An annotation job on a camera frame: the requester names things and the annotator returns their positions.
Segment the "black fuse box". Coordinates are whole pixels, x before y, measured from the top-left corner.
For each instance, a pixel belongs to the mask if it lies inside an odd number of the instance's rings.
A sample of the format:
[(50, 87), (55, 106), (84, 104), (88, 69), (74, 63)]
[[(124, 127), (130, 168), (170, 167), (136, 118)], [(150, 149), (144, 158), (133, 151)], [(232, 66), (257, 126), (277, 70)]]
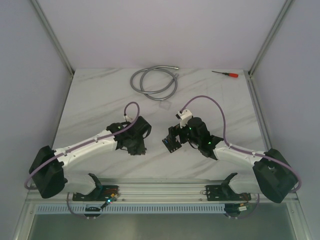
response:
[(167, 137), (164, 138), (162, 140), (162, 142), (170, 153), (173, 153), (182, 147), (182, 145), (180, 144), (180, 142), (177, 139), (176, 139), (176, 142), (169, 141), (168, 144), (165, 144), (164, 140), (167, 140)]

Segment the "clear plastic fuse box cover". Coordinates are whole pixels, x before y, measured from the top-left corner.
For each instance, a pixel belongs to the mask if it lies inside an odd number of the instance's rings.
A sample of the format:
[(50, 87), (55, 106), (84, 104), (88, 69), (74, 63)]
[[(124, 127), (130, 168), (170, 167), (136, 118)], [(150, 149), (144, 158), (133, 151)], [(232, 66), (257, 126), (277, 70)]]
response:
[(168, 111), (172, 106), (172, 103), (168, 100), (162, 100), (159, 102), (159, 108)]

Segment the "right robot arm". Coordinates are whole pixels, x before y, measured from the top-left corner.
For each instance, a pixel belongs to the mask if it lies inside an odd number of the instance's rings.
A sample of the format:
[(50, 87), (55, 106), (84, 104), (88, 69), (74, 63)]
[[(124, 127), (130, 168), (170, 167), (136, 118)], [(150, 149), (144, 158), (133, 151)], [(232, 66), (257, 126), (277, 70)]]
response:
[(221, 193), (228, 200), (240, 194), (263, 194), (270, 201), (281, 203), (299, 182), (278, 150), (271, 148), (254, 153), (226, 144), (223, 138), (210, 134), (199, 117), (192, 117), (184, 126), (171, 126), (162, 142), (171, 153), (189, 143), (206, 158), (232, 163), (242, 171), (246, 170), (246, 173), (232, 172), (222, 182)]

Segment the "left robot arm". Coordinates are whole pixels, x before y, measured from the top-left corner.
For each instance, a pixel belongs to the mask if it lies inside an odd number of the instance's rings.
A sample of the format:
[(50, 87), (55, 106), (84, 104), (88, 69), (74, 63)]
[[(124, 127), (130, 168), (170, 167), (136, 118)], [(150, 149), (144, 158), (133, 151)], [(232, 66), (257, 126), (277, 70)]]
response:
[(93, 159), (94, 156), (126, 148), (131, 156), (146, 153), (144, 139), (151, 133), (152, 126), (138, 116), (134, 123), (116, 122), (105, 130), (74, 145), (52, 149), (42, 147), (29, 174), (43, 199), (60, 193), (81, 194), (90, 201), (97, 201), (103, 195), (103, 185), (93, 170), (78, 172), (76, 167)]

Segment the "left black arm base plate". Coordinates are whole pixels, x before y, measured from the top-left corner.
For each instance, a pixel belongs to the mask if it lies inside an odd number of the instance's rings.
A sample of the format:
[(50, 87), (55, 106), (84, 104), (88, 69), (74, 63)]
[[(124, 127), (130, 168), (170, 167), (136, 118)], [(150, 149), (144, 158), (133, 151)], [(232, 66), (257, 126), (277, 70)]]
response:
[(118, 185), (102, 185), (94, 189), (91, 193), (84, 195), (81, 193), (74, 193), (72, 200), (75, 202), (101, 202), (111, 198), (112, 194), (117, 194), (119, 191)]

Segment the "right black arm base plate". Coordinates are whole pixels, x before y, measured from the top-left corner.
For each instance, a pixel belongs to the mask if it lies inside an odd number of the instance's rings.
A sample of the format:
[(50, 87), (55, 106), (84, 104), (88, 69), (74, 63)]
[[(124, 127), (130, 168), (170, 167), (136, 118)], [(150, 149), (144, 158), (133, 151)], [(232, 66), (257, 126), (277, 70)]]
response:
[(229, 186), (206, 185), (205, 195), (208, 201), (245, 201), (249, 202), (252, 197), (249, 193), (235, 193)]

